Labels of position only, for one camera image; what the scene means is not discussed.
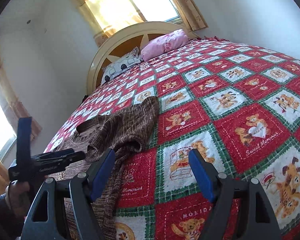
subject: person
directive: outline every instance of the person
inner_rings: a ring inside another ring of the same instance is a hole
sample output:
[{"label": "person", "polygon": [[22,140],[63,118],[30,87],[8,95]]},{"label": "person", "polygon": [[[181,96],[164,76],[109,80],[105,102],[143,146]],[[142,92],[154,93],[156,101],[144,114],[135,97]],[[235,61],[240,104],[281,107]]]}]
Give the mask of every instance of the person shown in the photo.
[{"label": "person", "polygon": [[[36,179],[35,192],[42,182],[43,179]],[[0,240],[14,240],[21,236],[25,217],[32,203],[28,197],[29,191],[28,182],[14,181],[0,196]]]}]

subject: headboard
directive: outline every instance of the headboard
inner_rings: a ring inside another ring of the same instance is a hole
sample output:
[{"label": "headboard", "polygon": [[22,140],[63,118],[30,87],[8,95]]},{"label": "headboard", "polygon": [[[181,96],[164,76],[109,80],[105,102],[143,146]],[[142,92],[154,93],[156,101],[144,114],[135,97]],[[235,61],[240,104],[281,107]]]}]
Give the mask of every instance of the headboard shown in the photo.
[{"label": "headboard", "polygon": [[134,47],[144,47],[149,41],[183,29],[189,38],[197,37],[178,24],[169,22],[143,22],[128,26],[107,39],[95,54],[87,78],[87,93],[90,95],[101,84],[103,67],[115,62]]}]

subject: brown knit sweater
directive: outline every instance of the brown knit sweater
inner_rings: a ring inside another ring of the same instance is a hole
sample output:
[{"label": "brown knit sweater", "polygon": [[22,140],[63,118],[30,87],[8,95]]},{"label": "brown knit sweater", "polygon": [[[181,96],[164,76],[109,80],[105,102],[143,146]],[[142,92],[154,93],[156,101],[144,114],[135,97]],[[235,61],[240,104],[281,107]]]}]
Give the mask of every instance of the brown knit sweater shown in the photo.
[{"label": "brown knit sweater", "polygon": [[[111,115],[98,115],[83,122],[74,135],[57,149],[84,151],[86,159],[72,163],[65,171],[54,174],[56,180],[70,179],[81,171],[87,171],[90,164],[98,161],[107,148],[115,151],[115,164],[108,183],[102,196],[91,205],[106,239],[115,239],[113,210],[120,194],[123,163],[133,153],[145,149],[158,115],[158,98],[148,97],[141,104]],[[65,206],[71,235],[79,239],[70,199],[65,199]]]}]

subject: patchwork quilt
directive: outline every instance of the patchwork quilt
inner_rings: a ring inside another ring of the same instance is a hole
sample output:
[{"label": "patchwork quilt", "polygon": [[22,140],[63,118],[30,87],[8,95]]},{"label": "patchwork quilt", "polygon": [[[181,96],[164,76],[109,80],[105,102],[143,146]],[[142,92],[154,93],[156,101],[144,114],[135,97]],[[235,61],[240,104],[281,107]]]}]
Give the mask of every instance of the patchwork quilt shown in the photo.
[{"label": "patchwork quilt", "polygon": [[[46,152],[97,114],[160,100],[145,152],[125,164],[118,240],[196,240],[211,210],[188,162],[197,148],[219,172],[261,182],[284,239],[300,230],[300,60],[247,44],[192,40],[97,88]],[[224,236],[234,231],[234,201]]]}]

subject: hand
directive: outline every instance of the hand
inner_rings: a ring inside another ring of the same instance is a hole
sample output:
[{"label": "hand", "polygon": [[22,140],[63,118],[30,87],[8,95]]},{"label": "hand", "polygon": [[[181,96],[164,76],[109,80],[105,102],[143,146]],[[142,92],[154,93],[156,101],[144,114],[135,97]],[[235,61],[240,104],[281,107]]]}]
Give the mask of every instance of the hand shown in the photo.
[{"label": "hand", "polygon": [[[32,198],[35,197],[42,183],[48,176],[35,176],[30,179],[33,187]],[[16,217],[25,217],[28,215],[33,199],[29,195],[30,184],[28,182],[14,181],[6,188],[6,203]]]},{"label": "hand", "polygon": [[16,217],[25,217],[31,206],[28,182],[14,181],[6,188],[6,203]]}]

